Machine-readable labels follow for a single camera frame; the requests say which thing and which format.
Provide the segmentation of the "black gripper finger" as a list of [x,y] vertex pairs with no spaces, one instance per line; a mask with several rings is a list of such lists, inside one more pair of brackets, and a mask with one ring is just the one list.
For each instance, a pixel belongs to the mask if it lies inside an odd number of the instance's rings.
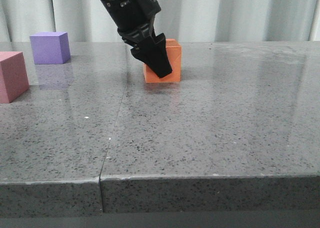
[[[153,65],[153,57],[156,47],[156,37],[149,36],[131,49],[131,54],[138,60],[147,64],[151,70]],[[163,78],[166,74],[156,74],[159,78]]]
[[159,34],[155,38],[155,51],[152,60],[152,70],[155,74],[172,73],[173,70],[166,51],[166,37],[164,33]]

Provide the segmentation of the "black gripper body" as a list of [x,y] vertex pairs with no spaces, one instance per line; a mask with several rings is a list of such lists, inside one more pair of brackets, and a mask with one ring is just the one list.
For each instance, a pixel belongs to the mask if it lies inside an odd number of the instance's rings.
[[130,46],[154,35],[155,15],[161,11],[157,0],[100,0],[122,40]]

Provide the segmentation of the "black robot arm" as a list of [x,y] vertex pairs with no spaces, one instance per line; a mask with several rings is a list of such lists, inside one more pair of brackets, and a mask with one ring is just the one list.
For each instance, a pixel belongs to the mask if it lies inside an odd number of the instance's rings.
[[147,64],[159,77],[172,73],[166,37],[156,35],[154,21],[161,11],[157,0],[100,0],[117,26],[122,40],[132,46],[134,58]]

